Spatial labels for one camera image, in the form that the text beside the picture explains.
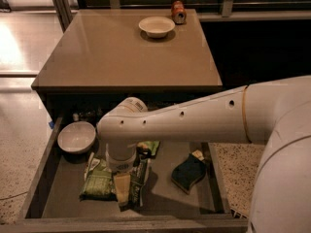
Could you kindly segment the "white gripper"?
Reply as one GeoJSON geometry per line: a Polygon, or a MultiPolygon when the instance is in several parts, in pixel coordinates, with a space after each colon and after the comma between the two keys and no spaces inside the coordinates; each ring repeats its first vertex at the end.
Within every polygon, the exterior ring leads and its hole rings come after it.
{"type": "MultiPolygon", "coordinates": [[[[106,161],[113,172],[129,172],[136,159],[136,145],[128,143],[108,143],[106,145],[106,161]]],[[[114,175],[114,185],[120,206],[128,203],[130,174],[114,175]]]]}

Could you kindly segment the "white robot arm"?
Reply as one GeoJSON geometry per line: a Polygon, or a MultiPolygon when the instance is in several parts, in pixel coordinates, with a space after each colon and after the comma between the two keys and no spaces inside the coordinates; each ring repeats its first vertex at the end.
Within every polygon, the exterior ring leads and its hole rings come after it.
{"type": "Polygon", "coordinates": [[[124,151],[145,140],[265,146],[247,233],[311,233],[311,77],[255,83],[167,108],[112,110],[100,137],[124,151]]]}

